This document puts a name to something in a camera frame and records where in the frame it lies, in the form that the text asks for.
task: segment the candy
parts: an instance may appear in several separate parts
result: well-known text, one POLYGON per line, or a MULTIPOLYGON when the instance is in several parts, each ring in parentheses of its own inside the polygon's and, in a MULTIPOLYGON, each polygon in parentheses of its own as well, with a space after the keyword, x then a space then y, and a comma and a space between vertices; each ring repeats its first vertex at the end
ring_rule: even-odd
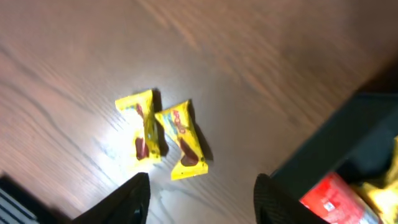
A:
POLYGON ((208 165, 201 151, 197 134, 188 113, 189 101, 155 114, 166 134, 182 151, 181 159, 174 167, 172 180, 207 174, 208 165))
POLYGON ((134 165, 160 162, 152 90, 118 99, 115 105, 132 129, 134 165))

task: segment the red package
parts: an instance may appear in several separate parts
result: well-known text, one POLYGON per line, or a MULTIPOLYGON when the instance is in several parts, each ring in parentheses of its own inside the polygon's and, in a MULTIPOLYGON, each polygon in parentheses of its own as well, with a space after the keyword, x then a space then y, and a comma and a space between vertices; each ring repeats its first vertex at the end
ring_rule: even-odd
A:
POLYGON ((334 172, 321 180, 300 201, 332 224, 382 224, 381 219, 334 172))

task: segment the wood grain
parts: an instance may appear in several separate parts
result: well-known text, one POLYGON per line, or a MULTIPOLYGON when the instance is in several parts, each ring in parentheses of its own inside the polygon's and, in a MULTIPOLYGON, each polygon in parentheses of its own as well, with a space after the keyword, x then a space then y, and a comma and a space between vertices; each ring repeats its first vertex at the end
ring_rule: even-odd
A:
POLYGON ((134 172, 114 100, 188 98, 214 160, 149 171, 148 223, 254 223, 252 190, 394 60, 398 3, 0 0, 0 169, 74 218, 134 172))

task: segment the table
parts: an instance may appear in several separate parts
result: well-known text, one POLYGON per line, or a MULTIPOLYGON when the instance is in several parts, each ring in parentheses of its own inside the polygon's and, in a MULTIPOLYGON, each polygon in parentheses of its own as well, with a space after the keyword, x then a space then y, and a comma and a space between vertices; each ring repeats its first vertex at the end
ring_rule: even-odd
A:
POLYGON ((74 218, 130 178, 114 101, 157 88, 192 99, 210 172, 148 170, 148 223, 254 223, 278 168, 394 61, 398 2, 0 1, 0 170, 74 218))

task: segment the yellow candy wrapper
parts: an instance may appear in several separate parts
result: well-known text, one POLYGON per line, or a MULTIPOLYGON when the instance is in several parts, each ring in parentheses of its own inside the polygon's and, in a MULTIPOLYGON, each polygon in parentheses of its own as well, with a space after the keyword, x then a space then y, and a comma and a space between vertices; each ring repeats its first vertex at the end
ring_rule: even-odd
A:
POLYGON ((172 171, 172 180, 207 174, 208 165, 188 113, 189 101, 155 114, 167 135, 179 146, 181 159, 172 171))
POLYGON ((160 162, 152 90, 118 99, 115 105, 132 128, 132 165, 160 162))

